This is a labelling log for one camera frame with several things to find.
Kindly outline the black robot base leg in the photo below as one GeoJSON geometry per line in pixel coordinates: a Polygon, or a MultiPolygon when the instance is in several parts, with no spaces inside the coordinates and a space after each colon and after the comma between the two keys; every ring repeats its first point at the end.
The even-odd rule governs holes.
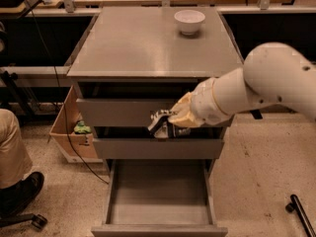
{"type": "Polygon", "coordinates": [[[302,223],[302,226],[305,230],[305,233],[307,237],[316,237],[316,232],[314,231],[309,218],[298,198],[297,195],[291,195],[290,196],[290,203],[288,203],[285,207],[285,210],[288,213],[296,212],[300,222],[302,223]]]}

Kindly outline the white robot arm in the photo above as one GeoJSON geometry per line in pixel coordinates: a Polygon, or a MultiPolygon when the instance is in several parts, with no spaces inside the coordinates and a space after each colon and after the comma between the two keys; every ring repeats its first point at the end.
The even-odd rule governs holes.
{"type": "Polygon", "coordinates": [[[179,127],[216,125],[246,111],[282,105],[316,119],[316,67],[293,47],[268,42],[255,47],[244,64],[200,82],[172,108],[179,127]]]}

